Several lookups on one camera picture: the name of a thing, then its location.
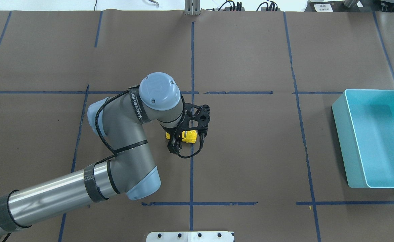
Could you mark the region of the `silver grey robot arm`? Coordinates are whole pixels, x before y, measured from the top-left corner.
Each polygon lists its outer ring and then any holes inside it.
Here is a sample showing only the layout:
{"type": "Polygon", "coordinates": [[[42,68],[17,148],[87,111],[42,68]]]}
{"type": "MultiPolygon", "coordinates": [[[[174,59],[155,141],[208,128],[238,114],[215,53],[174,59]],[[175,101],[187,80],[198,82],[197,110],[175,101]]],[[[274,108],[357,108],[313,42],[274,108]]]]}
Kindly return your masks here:
{"type": "Polygon", "coordinates": [[[0,196],[0,239],[117,194],[137,200],[155,193],[161,181],[143,124],[157,120],[170,135],[169,152],[180,155],[185,105],[174,78],[163,72],[151,73],[139,85],[91,104],[88,122],[111,156],[0,196]]]}

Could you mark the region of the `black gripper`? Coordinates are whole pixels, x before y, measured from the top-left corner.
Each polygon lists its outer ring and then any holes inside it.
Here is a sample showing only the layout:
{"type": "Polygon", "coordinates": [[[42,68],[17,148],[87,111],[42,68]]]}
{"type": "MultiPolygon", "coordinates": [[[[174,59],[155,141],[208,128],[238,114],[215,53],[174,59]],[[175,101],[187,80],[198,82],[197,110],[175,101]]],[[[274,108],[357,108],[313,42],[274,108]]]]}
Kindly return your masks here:
{"type": "Polygon", "coordinates": [[[170,133],[169,138],[169,152],[172,154],[180,155],[180,150],[182,149],[182,137],[180,136],[183,131],[196,130],[197,131],[197,121],[190,116],[185,116],[182,120],[177,119],[177,124],[174,127],[166,127],[165,123],[161,123],[162,128],[165,132],[170,133]]]}

